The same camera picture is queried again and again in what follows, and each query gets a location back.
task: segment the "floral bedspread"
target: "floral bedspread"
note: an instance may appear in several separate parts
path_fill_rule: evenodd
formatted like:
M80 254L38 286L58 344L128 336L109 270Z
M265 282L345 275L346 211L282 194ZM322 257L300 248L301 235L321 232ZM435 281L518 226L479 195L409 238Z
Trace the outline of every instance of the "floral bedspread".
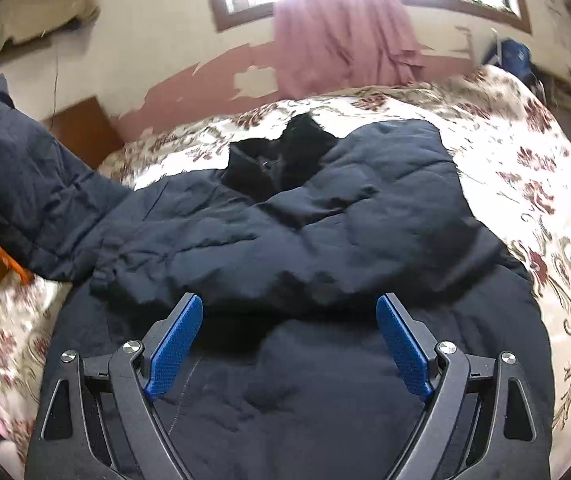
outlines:
M533 276L533 295L552 345L556 404L550 465L552 479L560 478L571 463L571 143L517 79L484 67L444 85L281 101L144 137L110 155L100 171L139 189L167 174L225 168L230 142L276 139L291 117L304 112L337 137L395 119L421 118L440 129L475 217Z
M71 283L10 272L0 282L0 419L22 462L38 412L50 336Z

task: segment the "orange object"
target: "orange object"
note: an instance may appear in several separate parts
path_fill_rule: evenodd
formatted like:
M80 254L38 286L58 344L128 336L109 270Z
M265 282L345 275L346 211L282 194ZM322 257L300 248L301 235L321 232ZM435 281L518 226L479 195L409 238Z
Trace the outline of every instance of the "orange object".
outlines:
M27 285L28 283L32 283L34 279L34 273L31 270L24 269L21 267L17 261L12 258L9 254L7 254L1 247L0 247L0 260L4 263L4 265L10 269L14 270L21 277L21 283Z

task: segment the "pink curtain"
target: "pink curtain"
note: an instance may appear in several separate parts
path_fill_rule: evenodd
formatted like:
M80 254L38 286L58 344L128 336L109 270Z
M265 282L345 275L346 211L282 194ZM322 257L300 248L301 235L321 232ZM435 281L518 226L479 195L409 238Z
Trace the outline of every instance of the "pink curtain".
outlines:
M282 0L274 36L279 90L289 98L421 75L421 50L399 0Z

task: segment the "black jacket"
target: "black jacket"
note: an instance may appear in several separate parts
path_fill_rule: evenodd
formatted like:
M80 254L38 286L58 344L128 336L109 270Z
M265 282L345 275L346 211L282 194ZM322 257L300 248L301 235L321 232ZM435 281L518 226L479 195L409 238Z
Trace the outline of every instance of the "black jacket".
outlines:
M278 140L232 144L225 170L130 191L14 110L0 80L0 245L77 285L45 382L64 350L112 352L201 296L203 329L156 403L196 480L383 478L421 410L376 330L384 292L438 340L512 351L552 421L528 274L474 219L425 121L337 140L298 116Z

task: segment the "metal screw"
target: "metal screw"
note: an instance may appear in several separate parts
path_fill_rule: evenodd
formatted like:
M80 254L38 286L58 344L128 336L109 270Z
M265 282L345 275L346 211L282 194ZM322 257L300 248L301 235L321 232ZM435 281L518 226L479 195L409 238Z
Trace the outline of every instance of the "metal screw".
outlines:
M504 363L507 363L509 365L513 365L514 363L517 362L517 358L515 357L514 354L510 354L510 352L503 352L501 354L501 360Z
M444 354L453 354L456 352L456 345L454 343L450 343L449 341L441 341L439 343L439 350Z
M139 350L140 350L140 343L135 340L128 341L126 344L123 345L123 351L126 354L133 354L134 352L138 352Z
M73 350L66 350L60 355L60 360L64 363L71 363L76 359L76 352Z

